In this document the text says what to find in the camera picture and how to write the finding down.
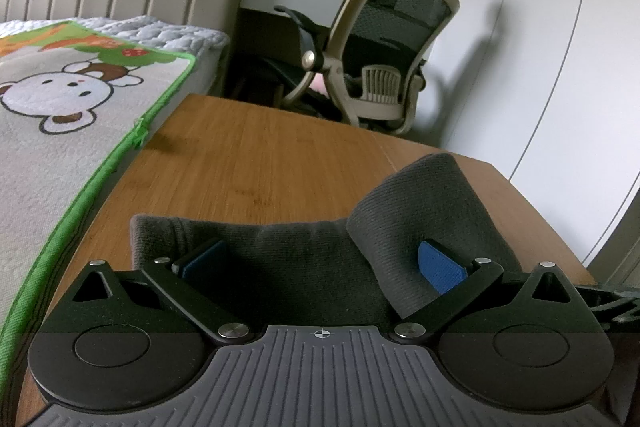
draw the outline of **crosshair marking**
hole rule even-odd
[[[333,333],[329,333],[329,331],[327,330],[318,330],[316,331],[316,333],[314,333],[314,335],[319,339],[327,339],[329,335],[332,335],[332,334]]]

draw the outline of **cartoon bear print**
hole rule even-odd
[[[39,73],[0,84],[0,103],[9,111],[42,118],[44,134],[78,131],[95,122],[94,109],[113,94],[113,87],[137,86],[142,78],[124,66],[98,60],[68,64],[62,71]]]

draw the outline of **gray towel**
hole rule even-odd
[[[452,156],[425,156],[389,176],[347,219],[230,225],[134,216],[134,267],[177,259],[211,237],[230,250],[209,298],[254,326],[377,325],[382,331],[438,296],[418,270],[418,245],[434,239],[471,261],[519,271]]]

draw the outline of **gray ribbed platform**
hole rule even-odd
[[[386,341],[374,327],[319,331],[270,326],[257,342],[223,347],[195,384],[146,410],[99,415],[53,405],[30,425],[615,427],[589,405],[547,416],[492,409],[451,385],[426,349]]]

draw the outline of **blue gripper pad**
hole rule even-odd
[[[180,277],[196,290],[208,295],[216,279],[224,277],[228,263],[228,250],[224,241],[211,245],[182,267]]]
[[[466,269],[429,243],[418,247],[420,273],[442,295],[466,279]]]

